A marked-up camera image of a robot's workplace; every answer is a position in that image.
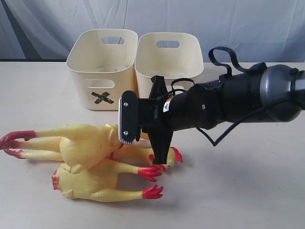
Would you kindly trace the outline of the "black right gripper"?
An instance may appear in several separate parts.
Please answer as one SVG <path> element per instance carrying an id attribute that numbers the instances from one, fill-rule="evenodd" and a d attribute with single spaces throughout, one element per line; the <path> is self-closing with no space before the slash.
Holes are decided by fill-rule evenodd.
<path id="1" fill-rule="evenodd" d="M 209 130 L 225 121 L 219 88 L 198 83 L 185 92 L 171 96 L 163 76 L 155 75 L 151 82 L 149 98 L 139 100 L 139 126 L 163 126 L 173 131 L 196 127 Z M 154 165 L 167 163 L 173 131 L 148 131 Z"/>

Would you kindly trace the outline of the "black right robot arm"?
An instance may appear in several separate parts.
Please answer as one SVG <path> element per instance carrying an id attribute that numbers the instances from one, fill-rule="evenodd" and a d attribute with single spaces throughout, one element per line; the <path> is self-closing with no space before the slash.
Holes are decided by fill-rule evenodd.
<path id="1" fill-rule="evenodd" d="M 258 63 L 232 75 L 168 91 L 162 76 L 152 78 L 140 100 L 139 126 L 149 136 L 153 163 L 164 164 L 175 131 L 196 128 L 202 134 L 220 123 L 228 131 L 241 123 L 289 122 L 305 108 L 305 73 L 297 68 Z"/>

